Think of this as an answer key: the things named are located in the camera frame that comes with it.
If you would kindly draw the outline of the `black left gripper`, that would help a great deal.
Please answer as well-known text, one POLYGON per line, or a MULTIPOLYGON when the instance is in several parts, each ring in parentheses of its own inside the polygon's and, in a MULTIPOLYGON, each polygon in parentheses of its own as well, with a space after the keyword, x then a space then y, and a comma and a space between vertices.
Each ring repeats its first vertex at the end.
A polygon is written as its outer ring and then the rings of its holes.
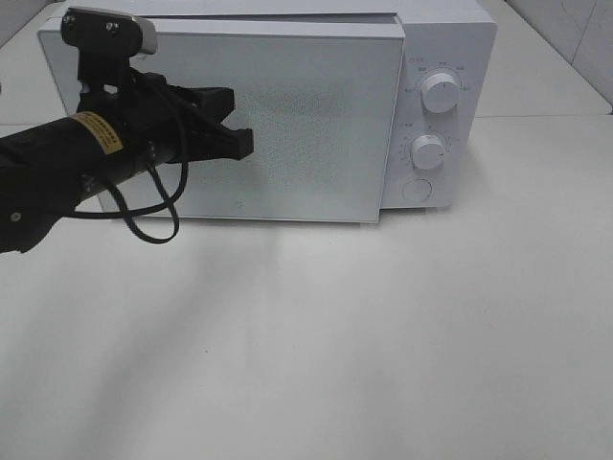
POLYGON ((77 114, 88 116, 110 135, 108 150, 136 151, 149 141, 171 144, 170 162, 179 161, 188 145, 190 162, 240 161, 254 152, 250 128, 220 125, 236 108, 231 88, 186 88, 167 84, 158 74, 143 74, 130 66, 122 50, 79 49, 81 93, 77 114), (180 133, 194 125, 188 143, 180 133))

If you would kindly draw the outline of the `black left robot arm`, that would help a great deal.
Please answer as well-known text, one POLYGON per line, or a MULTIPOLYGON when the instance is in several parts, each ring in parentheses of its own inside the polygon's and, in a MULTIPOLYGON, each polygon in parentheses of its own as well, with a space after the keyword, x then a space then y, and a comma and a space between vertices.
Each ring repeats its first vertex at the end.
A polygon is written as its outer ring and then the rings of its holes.
POLYGON ((63 218, 121 219, 140 240, 138 217, 175 207, 192 162, 241 160, 251 129, 223 121, 227 87, 184 88, 130 65, 129 53, 79 51, 77 113, 1 140, 1 250, 25 253, 63 218))

